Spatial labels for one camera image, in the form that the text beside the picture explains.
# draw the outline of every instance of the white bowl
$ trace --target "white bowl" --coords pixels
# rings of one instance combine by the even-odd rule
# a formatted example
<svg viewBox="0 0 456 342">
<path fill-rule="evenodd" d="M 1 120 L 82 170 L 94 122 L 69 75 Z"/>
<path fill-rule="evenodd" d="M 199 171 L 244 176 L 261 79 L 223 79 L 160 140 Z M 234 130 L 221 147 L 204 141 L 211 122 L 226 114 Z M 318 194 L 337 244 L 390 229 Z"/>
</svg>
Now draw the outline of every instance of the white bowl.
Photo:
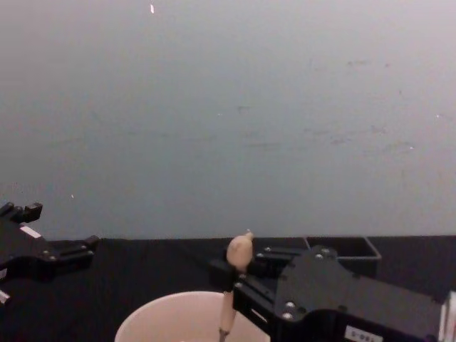
<svg viewBox="0 0 456 342">
<path fill-rule="evenodd" d="M 133 312 L 115 342 L 218 342 L 223 294 L 182 292 L 151 301 Z M 269 337 L 240 313 L 227 342 L 269 342 Z"/>
</svg>

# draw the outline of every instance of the white wall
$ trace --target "white wall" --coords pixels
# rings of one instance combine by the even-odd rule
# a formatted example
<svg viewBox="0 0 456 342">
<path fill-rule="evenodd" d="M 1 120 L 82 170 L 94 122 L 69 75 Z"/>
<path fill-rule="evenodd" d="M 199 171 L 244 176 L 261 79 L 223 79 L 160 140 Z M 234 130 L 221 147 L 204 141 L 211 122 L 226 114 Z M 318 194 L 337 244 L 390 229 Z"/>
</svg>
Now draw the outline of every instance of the white wall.
<svg viewBox="0 0 456 342">
<path fill-rule="evenodd" d="M 2 0 L 0 200 L 52 239 L 456 230 L 456 3 Z"/>
</svg>

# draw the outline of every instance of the white sticker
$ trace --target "white sticker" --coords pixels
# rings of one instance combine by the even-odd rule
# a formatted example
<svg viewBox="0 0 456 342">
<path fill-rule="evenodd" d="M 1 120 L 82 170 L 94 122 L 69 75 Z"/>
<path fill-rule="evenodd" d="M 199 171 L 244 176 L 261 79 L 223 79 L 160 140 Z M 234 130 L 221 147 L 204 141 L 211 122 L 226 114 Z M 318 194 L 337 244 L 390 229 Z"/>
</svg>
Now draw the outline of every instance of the white sticker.
<svg viewBox="0 0 456 342">
<path fill-rule="evenodd" d="M 347 329 L 345 329 L 345 338 L 354 342 L 383 342 L 382 336 L 377 336 L 352 326 L 347 326 Z"/>
<path fill-rule="evenodd" d="M 35 239 L 38 239 L 39 237 L 41 237 L 40 234 L 38 234 L 32 228 L 27 227 L 27 226 L 21 227 L 21 231 L 24 233 L 27 233 L 28 235 L 30 235 L 31 237 L 34 237 Z"/>
</svg>

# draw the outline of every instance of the black table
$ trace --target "black table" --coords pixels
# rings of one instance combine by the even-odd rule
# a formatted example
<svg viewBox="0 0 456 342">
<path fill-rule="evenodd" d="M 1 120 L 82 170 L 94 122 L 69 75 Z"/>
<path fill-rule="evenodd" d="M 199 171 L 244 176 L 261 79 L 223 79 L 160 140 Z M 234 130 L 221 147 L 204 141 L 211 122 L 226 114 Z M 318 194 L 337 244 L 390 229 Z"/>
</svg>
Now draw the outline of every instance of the black table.
<svg viewBox="0 0 456 342">
<path fill-rule="evenodd" d="M 371 241 L 383 257 L 378 279 L 438 300 L 456 289 L 456 237 Z M 213 291 L 207 262 L 228 242 L 104 239 L 90 269 L 50 284 L 23 279 L 2 284 L 13 300 L 0 309 L 0 342 L 114 341 L 121 323 L 143 304 L 180 291 Z M 255 239 L 255 249 L 271 245 L 304 247 L 304 240 Z"/>
</svg>

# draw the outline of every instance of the black plastic box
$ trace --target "black plastic box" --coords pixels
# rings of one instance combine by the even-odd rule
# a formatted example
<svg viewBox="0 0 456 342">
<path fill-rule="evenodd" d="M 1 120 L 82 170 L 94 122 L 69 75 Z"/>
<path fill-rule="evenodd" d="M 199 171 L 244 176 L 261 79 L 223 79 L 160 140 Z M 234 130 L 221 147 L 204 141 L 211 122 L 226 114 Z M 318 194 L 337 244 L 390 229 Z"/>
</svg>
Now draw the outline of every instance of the black plastic box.
<svg viewBox="0 0 456 342">
<path fill-rule="evenodd" d="M 375 278 L 381 255 L 367 237 L 305 237 L 306 247 L 325 246 L 335 249 L 338 261 L 346 269 Z"/>
</svg>

